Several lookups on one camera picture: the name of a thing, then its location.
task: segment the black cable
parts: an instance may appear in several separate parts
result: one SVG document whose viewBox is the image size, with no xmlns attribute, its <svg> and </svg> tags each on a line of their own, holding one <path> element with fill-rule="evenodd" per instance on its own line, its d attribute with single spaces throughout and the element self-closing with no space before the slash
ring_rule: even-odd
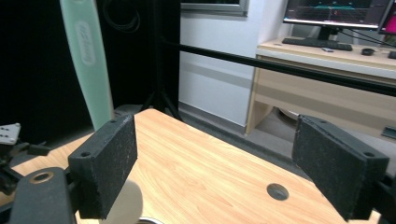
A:
<svg viewBox="0 0 396 224">
<path fill-rule="evenodd" d="M 132 13 L 130 13 L 130 12 L 125 13 L 125 14 L 127 14 L 127 16 L 131 16 L 131 14 L 133 15 L 132 19 L 130 21 L 128 21 L 127 23 L 119 24 L 119 23 L 114 22 L 110 18 L 110 15 L 109 15 L 109 11 L 113 7 L 113 6 L 111 6 L 111 4 L 114 2 L 115 2 L 114 0 L 105 0 L 103 3 L 103 14 L 104 14 L 104 17 L 105 17 L 105 20 L 107 21 L 107 23 L 114 29 L 124 32 L 124 33 L 130 34 L 130 33 L 136 32 L 140 27 L 140 15 L 139 15 L 139 12 L 137 11 L 137 9 L 133 6 L 132 3 L 130 3 L 127 0 L 118 1 L 119 4 L 128 5 L 127 7 L 119 5 L 118 6 L 119 8 L 121 7 L 121 9 L 123 9 L 123 10 L 127 10 L 129 8 L 132 10 Z"/>
<path fill-rule="evenodd" d="M 362 34 L 362 33 L 360 33 L 360 32 L 354 31 L 354 30 L 352 30 L 352 29 L 348 29 L 348 30 L 351 31 L 351 32 L 353 32 L 353 33 L 356 33 L 356 34 L 359 34 L 359 35 L 363 35 L 363 36 L 368 37 L 368 38 L 373 39 L 373 40 L 369 40 L 369 39 L 365 39 L 365 38 L 360 38 L 360 37 L 356 37 L 356 36 L 353 36 L 353 35 L 348 35 L 348 34 L 342 32 L 342 31 L 339 31 L 339 32 L 340 32 L 341 34 L 343 34 L 343 35 L 347 35 L 347 36 L 350 36 L 350 37 L 353 37 L 353 38 L 358 38 L 358 39 L 360 39 L 360 40 L 365 40 L 365 41 L 372 42 L 372 43 L 375 43 L 375 44 L 386 45 L 386 46 L 390 46 L 390 47 L 396 48 L 396 46 L 391 45 L 391 44 L 389 44 L 389 43 L 387 43 L 387 42 L 377 40 L 377 39 L 375 39 L 375 38 L 373 38 L 373 37 L 370 37 L 370 36 L 368 36 L 368 35 L 365 35 L 365 34 Z"/>
</svg>

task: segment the black metal bar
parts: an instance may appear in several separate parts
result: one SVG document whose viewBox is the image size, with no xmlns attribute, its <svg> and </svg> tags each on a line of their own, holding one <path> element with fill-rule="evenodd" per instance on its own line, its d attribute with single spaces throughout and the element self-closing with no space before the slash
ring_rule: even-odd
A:
<svg viewBox="0 0 396 224">
<path fill-rule="evenodd" d="M 183 121 L 183 119 L 181 118 L 181 116 L 177 112 L 177 108 L 175 108 L 175 106 L 172 104 L 171 99 L 169 99 L 169 96 L 166 94 L 166 91 L 162 92 L 162 96 L 163 96 L 163 101 L 168 106 L 169 111 L 172 113 L 173 117 L 175 119 Z"/>
<path fill-rule="evenodd" d="M 396 96 L 396 85 L 391 85 L 391 84 L 372 81 L 372 80 L 366 80 L 358 77 L 345 77 L 332 73 L 306 69 L 293 65 L 285 65 L 282 63 L 273 63 L 264 60 L 258 60 L 254 58 L 240 56 L 236 54 L 219 52 L 210 49 L 200 49 L 192 46 L 171 43 L 164 39 L 163 39 L 163 44 L 165 47 L 168 48 L 179 49 L 184 52 L 199 54 L 206 57 L 221 59 L 228 62 L 241 63 L 253 67 L 260 67 L 263 69 L 276 71 L 279 73 L 289 74 L 296 77 L 309 78 L 316 81 L 327 82 L 361 91 L 370 91 L 370 92 L 393 96 L 393 97 Z"/>
</svg>

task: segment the wooden desk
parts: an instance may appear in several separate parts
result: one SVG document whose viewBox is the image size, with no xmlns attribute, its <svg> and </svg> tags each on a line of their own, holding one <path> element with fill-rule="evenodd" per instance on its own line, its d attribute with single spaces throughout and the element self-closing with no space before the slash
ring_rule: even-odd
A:
<svg viewBox="0 0 396 224">
<path fill-rule="evenodd" d="M 388 49 L 353 46 L 353 51 L 331 53 L 319 48 L 285 45 L 282 40 L 259 45 L 257 58 L 396 85 L 396 60 L 388 58 Z M 363 48 L 375 49 L 376 53 L 363 56 Z M 272 106 L 326 119 L 340 127 L 379 138 L 383 138 L 381 133 L 385 127 L 396 127 L 396 97 L 256 68 L 246 133 L 266 117 Z"/>
<path fill-rule="evenodd" d="M 143 217 L 163 223 L 345 223 L 311 182 L 156 110 L 135 116 L 138 159 L 129 176 L 142 190 Z M 15 167 L 28 174 L 66 167 L 86 137 Z M 277 183 L 286 201 L 266 188 Z M 370 221 L 376 223 L 378 214 Z"/>
</svg>

